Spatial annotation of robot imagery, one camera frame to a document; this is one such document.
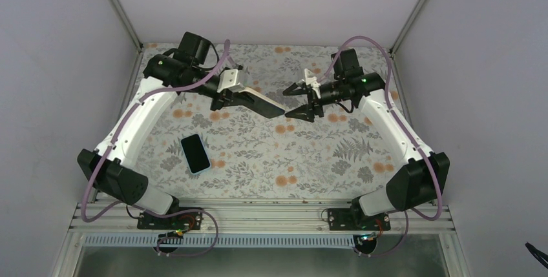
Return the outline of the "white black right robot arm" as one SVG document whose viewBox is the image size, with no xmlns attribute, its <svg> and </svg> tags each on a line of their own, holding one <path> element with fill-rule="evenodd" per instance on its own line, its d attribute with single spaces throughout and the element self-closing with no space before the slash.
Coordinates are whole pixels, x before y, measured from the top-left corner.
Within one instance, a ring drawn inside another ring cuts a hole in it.
<svg viewBox="0 0 548 277">
<path fill-rule="evenodd" d="M 375 217 L 406 211 L 440 200 L 450 166 L 448 156 L 435 153 L 412 129 L 392 103 L 388 84 L 375 72 L 365 73 L 354 49 L 332 54 L 333 81 L 320 84 L 308 69 L 283 91 L 285 96 L 305 95 L 307 103 L 286 117 L 312 122 L 324 115 L 326 105 L 350 101 L 350 112 L 368 118 L 394 159 L 395 174 L 384 187 L 352 200 L 347 212 L 351 224 L 365 230 Z"/>
</svg>

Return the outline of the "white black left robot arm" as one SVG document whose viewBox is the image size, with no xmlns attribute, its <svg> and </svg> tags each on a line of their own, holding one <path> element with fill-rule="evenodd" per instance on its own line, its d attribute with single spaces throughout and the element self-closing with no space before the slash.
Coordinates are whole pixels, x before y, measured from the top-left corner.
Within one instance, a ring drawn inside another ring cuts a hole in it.
<svg viewBox="0 0 548 277">
<path fill-rule="evenodd" d="M 208 39 L 186 32 L 177 48 L 151 58 L 134 98 L 113 129 L 94 150 L 83 149 L 79 153 L 78 165 L 88 179 L 80 212 L 84 222 L 96 221 L 113 207 L 109 205 L 97 215 L 88 216 L 92 189 L 112 196 L 116 204 L 149 211 L 165 229 L 179 222 L 180 211 L 175 207 L 175 197 L 151 185 L 148 177 L 134 171 L 133 167 L 147 136 L 177 95 L 196 92 L 210 83 L 213 95 L 219 95 L 221 68 L 227 62 L 234 62 L 230 55 L 231 42 L 224 41 L 214 67 L 204 70 L 202 65 L 211 45 Z"/>
</svg>

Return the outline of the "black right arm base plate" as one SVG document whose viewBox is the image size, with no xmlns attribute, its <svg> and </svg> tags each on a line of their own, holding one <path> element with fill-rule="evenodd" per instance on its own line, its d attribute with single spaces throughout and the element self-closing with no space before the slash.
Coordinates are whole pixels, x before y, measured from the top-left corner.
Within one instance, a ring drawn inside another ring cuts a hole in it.
<svg viewBox="0 0 548 277">
<path fill-rule="evenodd" d="M 331 231 L 389 231 L 390 218 L 386 213 L 365 216 L 352 209 L 329 208 L 326 220 Z"/>
</svg>

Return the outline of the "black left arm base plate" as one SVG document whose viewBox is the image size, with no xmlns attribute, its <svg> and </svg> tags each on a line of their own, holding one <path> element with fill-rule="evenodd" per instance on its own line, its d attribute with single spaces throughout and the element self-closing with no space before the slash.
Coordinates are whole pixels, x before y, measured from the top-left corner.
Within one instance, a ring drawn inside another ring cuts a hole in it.
<svg viewBox="0 0 548 277">
<path fill-rule="evenodd" d="M 201 208 L 179 207 L 178 211 L 169 212 L 175 214 L 168 218 L 159 218 L 147 212 L 140 214 L 137 229 L 162 230 L 162 231 L 192 231 L 199 230 L 203 219 Z"/>
</svg>

